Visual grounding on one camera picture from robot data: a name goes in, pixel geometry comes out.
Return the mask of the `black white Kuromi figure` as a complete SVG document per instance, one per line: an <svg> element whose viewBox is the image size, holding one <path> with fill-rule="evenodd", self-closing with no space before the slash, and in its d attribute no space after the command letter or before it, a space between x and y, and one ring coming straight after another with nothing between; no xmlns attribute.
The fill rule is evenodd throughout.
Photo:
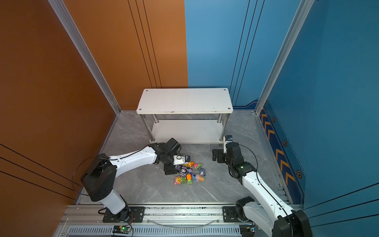
<svg viewBox="0 0 379 237"><path fill-rule="evenodd" d="M178 171L178 173L181 173L182 172L182 166L181 165L176 165L175 166L175 169Z"/></svg>

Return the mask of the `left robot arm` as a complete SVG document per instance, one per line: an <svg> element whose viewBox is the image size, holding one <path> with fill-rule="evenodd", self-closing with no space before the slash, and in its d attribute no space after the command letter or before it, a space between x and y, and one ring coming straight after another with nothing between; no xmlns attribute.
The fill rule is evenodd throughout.
<svg viewBox="0 0 379 237"><path fill-rule="evenodd" d="M152 143L144 148L118 156L99 154L81 176L81 182L91 201L100 202L108 218L117 222L131 221L132 211L114 189L114 181L120 175L145 165L162 163L165 175L178 173L176 166L191 161L190 156L180 154L182 147L171 138L166 143Z"/></svg>

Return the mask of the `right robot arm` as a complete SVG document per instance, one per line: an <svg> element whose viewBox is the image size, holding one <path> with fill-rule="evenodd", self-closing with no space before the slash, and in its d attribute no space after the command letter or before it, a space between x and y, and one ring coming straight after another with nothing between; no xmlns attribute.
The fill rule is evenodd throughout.
<svg viewBox="0 0 379 237"><path fill-rule="evenodd" d="M269 237L312 237L309 218L283 201L263 180L258 167L246 162L237 142L227 142L223 149L212 150L212 160L228 166L230 176L248 189L253 197L236 202L241 221L252 221Z"/></svg>

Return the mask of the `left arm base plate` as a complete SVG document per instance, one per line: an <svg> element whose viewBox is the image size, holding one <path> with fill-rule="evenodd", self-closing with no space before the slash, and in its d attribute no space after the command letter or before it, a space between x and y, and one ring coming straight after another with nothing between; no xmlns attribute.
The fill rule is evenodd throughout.
<svg viewBox="0 0 379 237"><path fill-rule="evenodd" d="M104 214L103 222L104 223L142 223L145 207L143 206L127 206L118 214L112 214L108 208L105 208L105 212L102 213L102 209L98 211L98 213Z"/></svg>

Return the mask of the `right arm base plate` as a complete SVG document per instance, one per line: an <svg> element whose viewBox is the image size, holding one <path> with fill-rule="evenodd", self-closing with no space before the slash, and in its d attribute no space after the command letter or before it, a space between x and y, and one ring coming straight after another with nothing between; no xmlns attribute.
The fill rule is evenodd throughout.
<svg viewBox="0 0 379 237"><path fill-rule="evenodd" d="M236 206L223 206L222 211L223 211L223 220L226 223L251 222L251 220L249 220L245 216L245 214L243 212L243 208L241 206L238 206L238 205L236 205Z"/></svg>

